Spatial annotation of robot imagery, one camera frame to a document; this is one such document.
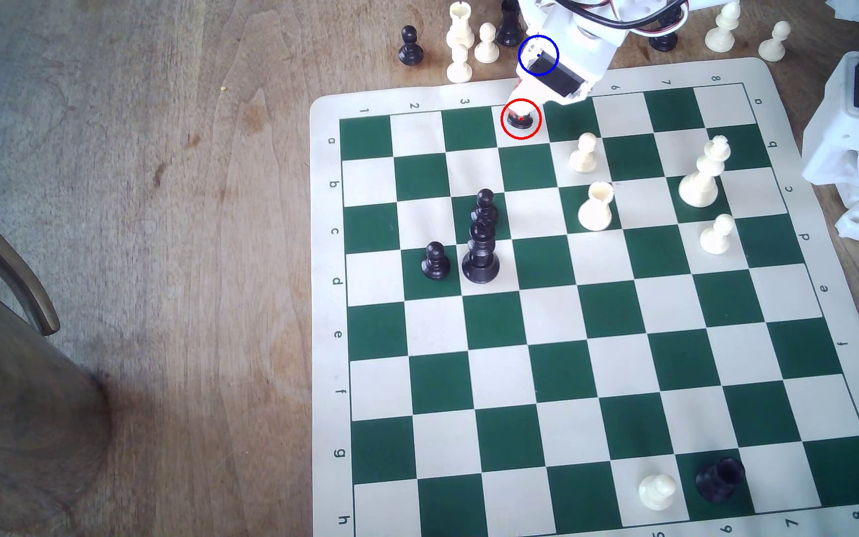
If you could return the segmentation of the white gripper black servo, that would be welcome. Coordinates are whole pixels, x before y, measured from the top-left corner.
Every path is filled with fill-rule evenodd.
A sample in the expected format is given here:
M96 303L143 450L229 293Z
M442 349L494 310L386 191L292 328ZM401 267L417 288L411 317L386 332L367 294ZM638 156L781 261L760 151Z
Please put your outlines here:
M519 82L513 113L531 114L545 102L584 100L606 73L617 46L578 25L586 19L555 1L520 1L527 37L517 53Z

